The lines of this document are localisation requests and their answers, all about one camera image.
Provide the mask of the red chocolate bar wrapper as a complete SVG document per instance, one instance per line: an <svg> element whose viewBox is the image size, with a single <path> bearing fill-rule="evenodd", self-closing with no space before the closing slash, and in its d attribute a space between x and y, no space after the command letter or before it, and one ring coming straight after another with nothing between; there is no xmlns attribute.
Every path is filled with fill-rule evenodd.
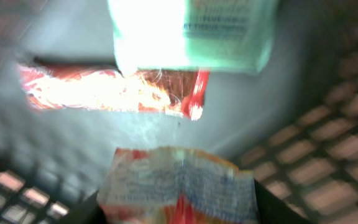
<svg viewBox="0 0 358 224"><path fill-rule="evenodd" d="M81 108L201 118L209 71L139 70L35 64L17 66L29 104L37 110Z"/></svg>

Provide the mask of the mint green snack packet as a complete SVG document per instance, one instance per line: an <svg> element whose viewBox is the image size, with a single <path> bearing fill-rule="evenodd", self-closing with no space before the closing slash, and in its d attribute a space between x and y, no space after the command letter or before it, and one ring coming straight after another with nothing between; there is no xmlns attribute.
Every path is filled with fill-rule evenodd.
<svg viewBox="0 0 358 224"><path fill-rule="evenodd" d="M108 0L120 71L257 74L274 40L278 0Z"/></svg>

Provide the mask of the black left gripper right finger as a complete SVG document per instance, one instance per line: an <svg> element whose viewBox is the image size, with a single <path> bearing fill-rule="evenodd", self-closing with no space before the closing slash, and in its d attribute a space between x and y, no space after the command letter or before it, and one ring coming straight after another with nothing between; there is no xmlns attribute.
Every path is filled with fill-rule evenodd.
<svg viewBox="0 0 358 224"><path fill-rule="evenodd" d="M254 180L260 224L311 224Z"/></svg>

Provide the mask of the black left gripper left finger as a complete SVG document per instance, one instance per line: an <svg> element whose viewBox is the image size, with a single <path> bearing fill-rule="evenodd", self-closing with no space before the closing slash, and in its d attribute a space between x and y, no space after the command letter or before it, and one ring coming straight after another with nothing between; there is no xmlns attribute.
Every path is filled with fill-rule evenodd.
<svg viewBox="0 0 358 224"><path fill-rule="evenodd" d="M61 218L61 224L106 224L106 217L96 200L97 196L98 191L70 210Z"/></svg>

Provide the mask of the orange tissue packet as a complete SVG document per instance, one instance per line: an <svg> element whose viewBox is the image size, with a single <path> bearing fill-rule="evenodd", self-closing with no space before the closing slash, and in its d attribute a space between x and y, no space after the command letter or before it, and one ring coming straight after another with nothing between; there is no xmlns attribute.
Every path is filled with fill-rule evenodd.
<svg viewBox="0 0 358 224"><path fill-rule="evenodd" d="M108 223L258 223L251 171L183 147L115 151L97 202Z"/></svg>

